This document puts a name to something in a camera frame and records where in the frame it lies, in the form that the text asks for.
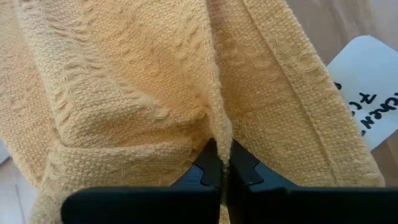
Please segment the fabric texture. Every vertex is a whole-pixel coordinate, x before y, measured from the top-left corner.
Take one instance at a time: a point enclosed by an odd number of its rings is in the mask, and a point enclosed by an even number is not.
[[[33,224],[87,187],[170,185],[209,138],[226,170],[235,138],[299,185],[384,185],[283,0],[0,0],[0,57]]]

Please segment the towel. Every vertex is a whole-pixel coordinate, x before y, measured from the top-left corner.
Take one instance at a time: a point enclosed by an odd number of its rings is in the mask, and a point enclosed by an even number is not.
[[[384,185],[283,0],[0,0],[0,99],[33,224],[80,189],[171,185],[209,138],[226,171],[234,138],[302,186]]]

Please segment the white paper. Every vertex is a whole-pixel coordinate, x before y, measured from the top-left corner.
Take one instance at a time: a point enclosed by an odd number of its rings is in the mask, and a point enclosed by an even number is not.
[[[398,52],[371,36],[357,37],[328,70],[373,150],[398,129]]]

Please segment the woven fabric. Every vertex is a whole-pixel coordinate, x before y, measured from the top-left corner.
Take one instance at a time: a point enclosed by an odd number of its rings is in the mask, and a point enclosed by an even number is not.
[[[33,224],[87,187],[170,185],[209,138],[226,170],[235,138],[299,185],[384,184],[283,0],[1,0],[0,57]]]

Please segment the yellow towel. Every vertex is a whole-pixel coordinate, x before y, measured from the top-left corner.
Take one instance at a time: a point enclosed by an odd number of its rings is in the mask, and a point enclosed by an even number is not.
[[[299,185],[384,184],[283,0],[0,0],[0,57],[32,223],[83,188],[170,185],[209,138],[226,169],[235,138]]]

